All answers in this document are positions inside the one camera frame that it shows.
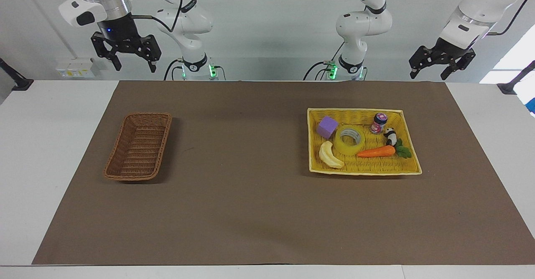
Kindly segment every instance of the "basket rim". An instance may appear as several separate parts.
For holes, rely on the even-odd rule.
[[[310,112],[313,111],[378,111],[380,112],[390,112],[390,113],[399,113],[403,119],[403,125],[405,126],[405,131],[407,132],[407,138],[409,139],[410,147],[413,149],[413,157],[416,161],[417,171],[415,172],[403,172],[403,173],[387,173],[387,174],[378,174],[376,172],[337,172],[337,171],[327,171],[327,170],[317,170],[312,166],[313,151],[312,151],[312,127],[310,127]],[[339,174],[341,176],[417,176],[422,174],[422,167],[420,165],[420,160],[416,155],[416,150],[414,149],[413,140],[410,137],[409,128],[407,127],[407,121],[405,120],[405,115],[403,110],[392,110],[392,109],[364,109],[364,108],[308,108],[306,109],[306,126],[308,128],[308,169],[310,172],[315,172],[318,174]]]
[[[122,131],[124,129],[126,120],[129,117],[132,117],[134,115],[162,115],[168,119],[168,123],[166,125],[166,129],[164,130],[164,135],[162,136],[162,143],[160,144],[160,148],[158,150],[158,157],[156,158],[156,162],[154,165],[154,170],[151,174],[143,175],[143,176],[117,176],[114,174],[108,174],[107,169],[110,166],[110,163],[113,159],[113,156],[115,155],[115,152],[117,151],[117,147],[119,145],[119,140],[122,135]],[[173,117],[170,113],[156,113],[156,112],[135,112],[135,113],[128,113],[121,122],[121,127],[119,128],[119,133],[117,135],[117,138],[115,139],[115,144],[113,145],[113,150],[110,154],[110,156],[107,159],[106,166],[104,168],[104,177],[107,179],[115,180],[115,181],[142,181],[142,180],[151,180],[155,178],[155,176],[158,174],[160,166],[162,164],[162,157],[165,150],[164,144],[167,142],[167,138],[169,135],[169,129],[171,128],[171,121],[173,120]]]

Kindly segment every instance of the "yellow wicker basket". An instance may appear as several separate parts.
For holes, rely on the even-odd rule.
[[[330,168],[321,161],[319,158],[319,147],[326,139],[316,133],[316,128],[323,117],[331,117],[338,122],[339,126],[343,124],[362,126],[365,136],[365,144],[362,150],[365,151],[386,144],[386,138],[382,134],[372,134],[369,130],[369,126],[373,122],[373,117],[377,113],[386,114],[388,122],[385,128],[394,128],[397,138],[402,139],[403,145],[408,147],[413,154],[411,158],[404,159],[398,155],[376,158],[361,158],[356,155],[345,156],[333,148],[334,156],[344,161],[344,167],[341,169]],[[416,157],[416,151],[414,150],[407,123],[401,110],[308,109],[308,151],[310,171],[319,172],[320,174],[344,174],[348,176],[406,176],[422,174],[422,168]]]

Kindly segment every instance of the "banana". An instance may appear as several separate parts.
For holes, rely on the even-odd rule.
[[[324,142],[319,148],[319,158],[331,168],[344,167],[344,162],[333,156],[332,147],[331,141]]]

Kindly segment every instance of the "panda figurine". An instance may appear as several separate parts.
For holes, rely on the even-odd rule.
[[[386,145],[392,145],[394,147],[396,146],[396,143],[397,143],[396,131],[392,127],[387,128],[383,135],[386,137]]]

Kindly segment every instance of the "basket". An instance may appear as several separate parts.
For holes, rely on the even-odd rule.
[[[373,122],[373,117],[377,113],[384,113],[388,117],[385,127],[392,127],[396,131],[398,139],[403,140],[403,145],[408,147],[412,157],[404,159],[398,155],[392,157],[361,158],[356,155],[346,156],[338,153],[333,147],[333,155],[344,161],[344,167],[340,169],[330,168],[319,158],[319,148],[325,138],[316,133],[316,127],[325,116],[336,120],[340,125],[350,124],[361,126],[364,131],[366,142],[363,151],[378,148],[386,144],[386,139],[382,134],[373,134],[369,126]],[[412,174],[422,174],[422,168],[413,142],[410,139],[409,129],[401,110],[379,110],[379,109],[308,109],[308,144],[309,144],[309,170],[320,174],[344,174],[348,176],[406,176]]]
[[[171,120],[168,113],[127,115],[122,121],[104,176],[117,181],[153,179],[162,164]]]

